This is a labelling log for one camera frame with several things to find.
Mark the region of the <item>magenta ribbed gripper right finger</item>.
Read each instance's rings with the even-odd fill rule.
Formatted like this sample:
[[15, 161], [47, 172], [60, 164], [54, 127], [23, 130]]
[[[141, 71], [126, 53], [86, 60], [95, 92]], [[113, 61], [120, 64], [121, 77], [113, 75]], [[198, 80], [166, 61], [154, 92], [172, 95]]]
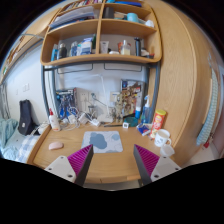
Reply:
[[169, 157], [159, 157], [137, 144], [134, 145], [133, 154], [143, 186], [180, 170], [180, 167]]

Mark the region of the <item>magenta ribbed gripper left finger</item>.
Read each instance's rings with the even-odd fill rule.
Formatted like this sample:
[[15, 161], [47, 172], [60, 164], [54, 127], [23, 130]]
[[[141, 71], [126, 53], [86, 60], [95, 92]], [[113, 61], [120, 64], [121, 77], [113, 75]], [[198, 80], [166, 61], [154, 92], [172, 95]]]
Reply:
[[93, 154], [93, 146], [88, 145], [68, 157], [59, 156], [45, 168], [45, 171], [82, 186], [85, 182]]

